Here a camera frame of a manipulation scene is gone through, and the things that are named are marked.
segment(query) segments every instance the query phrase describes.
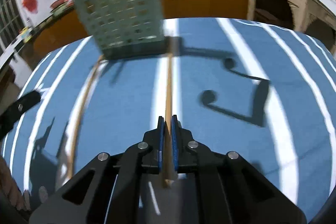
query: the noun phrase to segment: dark doorway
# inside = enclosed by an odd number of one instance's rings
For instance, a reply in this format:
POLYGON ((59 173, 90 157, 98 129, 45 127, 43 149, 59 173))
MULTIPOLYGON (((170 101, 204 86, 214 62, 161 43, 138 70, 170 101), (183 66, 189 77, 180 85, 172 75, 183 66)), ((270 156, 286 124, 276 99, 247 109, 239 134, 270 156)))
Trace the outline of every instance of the dark doorway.
POLYGON ((305 34, 320 40, 329 51, 335 44, 335 30, 320 19, 312 22, 305 34))
POLYGON ((253 20, 294 29, 293 14, 287 0, 255 0, 253 20))

